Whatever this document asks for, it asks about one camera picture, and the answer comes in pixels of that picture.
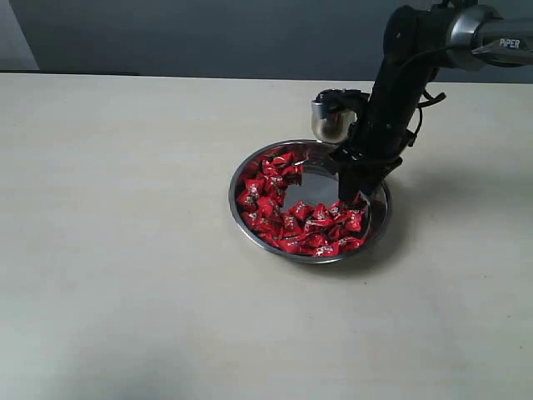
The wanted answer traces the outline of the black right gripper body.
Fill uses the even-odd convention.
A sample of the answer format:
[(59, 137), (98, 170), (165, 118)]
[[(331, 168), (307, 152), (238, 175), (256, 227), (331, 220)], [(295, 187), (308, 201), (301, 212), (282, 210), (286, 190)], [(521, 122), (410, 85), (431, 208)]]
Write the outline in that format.
[(330, 154), (339, 168), (376, 174), (407, 146), (407, 126), (437, 68), (427, 62), (383, 62), (364, 112), (348, 139)]

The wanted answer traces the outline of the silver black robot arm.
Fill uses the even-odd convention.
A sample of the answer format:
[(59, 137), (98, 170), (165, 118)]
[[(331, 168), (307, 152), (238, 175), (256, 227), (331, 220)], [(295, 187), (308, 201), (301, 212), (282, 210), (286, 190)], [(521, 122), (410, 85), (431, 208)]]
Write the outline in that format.
[(442, 1), (428, 10), (403, 6), (391, 15), (383, 60), (371, 93), (356, 102), (356, 121), (331, 154), (338, 166), (338, 197), (370, 195), (402, 163), (417, 134), (415, 111), (438, 103), (426, 86), (442, 68), (478, 71), (485, 65), (518, 68), (532, 63), (532, 20), (505, 20), (476, 1)]

